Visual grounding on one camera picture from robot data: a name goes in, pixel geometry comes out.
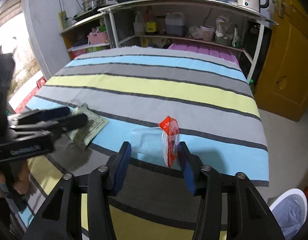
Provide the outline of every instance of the white wall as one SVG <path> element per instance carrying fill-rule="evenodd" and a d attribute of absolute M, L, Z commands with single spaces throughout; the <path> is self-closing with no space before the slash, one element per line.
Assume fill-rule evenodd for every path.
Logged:
<path fill-rule="evenodd" d="M 37 60 L 41 66 L 47 65 L 51 75 L 54 75 L 70 61 L 63 39 L 59 35 L 61 31 L 58 20 L 59 1 L 28 0 L 27 3 L 22 4 L 28 6 L 23 8 L 23 11 L 33 51 L 35 55 L 40 55 L 37 56 Z M 76 0 L 61 0 L 61 4 L 68 17 L 74 16 L 81 10 Z M 261 14 L 270 17 L 270 9 L 261 9 Z"/>

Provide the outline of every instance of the yellow stripe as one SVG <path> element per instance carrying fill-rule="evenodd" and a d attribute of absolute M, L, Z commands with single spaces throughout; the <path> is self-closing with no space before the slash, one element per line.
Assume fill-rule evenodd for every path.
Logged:
<path fill-rule="evenodd" d="M 178 98 L 227 109 L 235 109 L 259 117 L 258 109 L 253 98 L 202 85 L 105 74 L 56 76 L 49 79 L 46 85 L 93 87 L 126 93 Z"/>
<path fill-rule="evenodd" d="M 28 160 L 28 167 L 44 192 L 48 195 L 63 174 L 45 156 Z M 113 226 L 118 240 L 190 240 L 193 230 L 180 229 L 154 223 L 110 206 Z M 81 196 L 81 226 L 88 230 L 87 194 Z M 220 240 L 226 239 L 221 231 Z"/>

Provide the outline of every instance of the hand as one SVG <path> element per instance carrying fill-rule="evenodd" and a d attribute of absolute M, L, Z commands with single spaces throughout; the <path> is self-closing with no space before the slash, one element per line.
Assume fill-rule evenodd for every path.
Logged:
<path fill-rule="evenodd" d="M 0 184 L 4 184 L 4 183 L 5 183 L 5 176 L 0 171 Z M 29 170 L 28 170 L 26 160 L 24 160 L 23 163 L 22 163 L 22 167 L 21 167 L 20 172 L 18 174 L 18 181 L 16 181 L 14 183 L 13 187 L 21 195 L 25 194 L 28 191 L 28 188 L 29 188 Z"/>

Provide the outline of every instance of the red label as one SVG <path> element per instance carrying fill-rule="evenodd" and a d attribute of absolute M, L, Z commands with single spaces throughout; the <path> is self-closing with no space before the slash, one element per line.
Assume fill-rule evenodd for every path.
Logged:
<path fill-rule="evenodd" d="M 167 116 L 158 126 L 167 133 L 167 166 L 170 168 L 176 160 L 177 145 L 180 142 L 178 123 L 174 118 Z"/>

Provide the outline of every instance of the blue gripper pad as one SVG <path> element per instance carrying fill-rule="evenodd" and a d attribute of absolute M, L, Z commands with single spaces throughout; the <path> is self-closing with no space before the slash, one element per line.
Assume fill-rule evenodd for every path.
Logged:
<path fill-rule="evenodd" d="M 128 169 L 130 154 L 131 154 L 131 147 L 129 142 L 124 142 L 121 150 L 124 150 L 123 157 L 121 158 L 121 162 L 119 163 L 117 172 L 115 174 L 115 194 L 121 191 L 123 187 L 123 183 L 126 177 L 126 172 Z"/>
<path fill-rule="evenodd" d="M 187 189 L 193 194 L 196 194 L 196 184 L 195 184 L 195 173 L 189 163 L 189 160 L 185 154 L 185 151 L 187 151 L 189 154 L 190 152 L 187 149 L 187 146 L 184 142 L 180 142 L 180 144 L 177 146 L 177 157 L 180 162 L 183 176 L 186 182 Z"/>

